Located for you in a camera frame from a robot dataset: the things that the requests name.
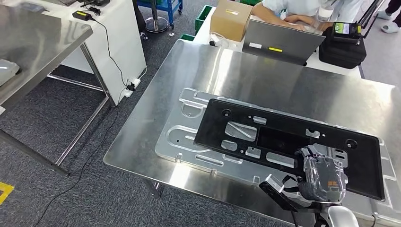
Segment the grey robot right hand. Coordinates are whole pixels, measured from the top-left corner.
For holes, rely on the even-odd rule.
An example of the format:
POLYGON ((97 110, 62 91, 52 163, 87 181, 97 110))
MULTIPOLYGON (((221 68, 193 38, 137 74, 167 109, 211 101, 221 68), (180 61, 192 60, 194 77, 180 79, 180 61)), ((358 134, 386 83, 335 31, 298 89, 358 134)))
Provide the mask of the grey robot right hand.
POLYGON ((323 155, 313 145, 295 152, 294 166, 305 175, 298 178, 300 194, 309 201, 341 202, 346 194, 348 177, 342 162, 323 155))

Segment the person's hand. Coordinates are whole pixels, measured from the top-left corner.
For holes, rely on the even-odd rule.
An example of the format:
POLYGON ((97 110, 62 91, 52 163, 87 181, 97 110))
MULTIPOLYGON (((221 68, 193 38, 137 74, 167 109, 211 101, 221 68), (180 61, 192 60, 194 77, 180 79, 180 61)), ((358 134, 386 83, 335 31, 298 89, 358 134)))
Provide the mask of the person's hand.
POLYGON ((290 15, 287 16, 284 21, 285 26, 296 29, 299 31, 307 31, 306 25, 310 25, 310 17, 304 16, 304 15, 290 15))

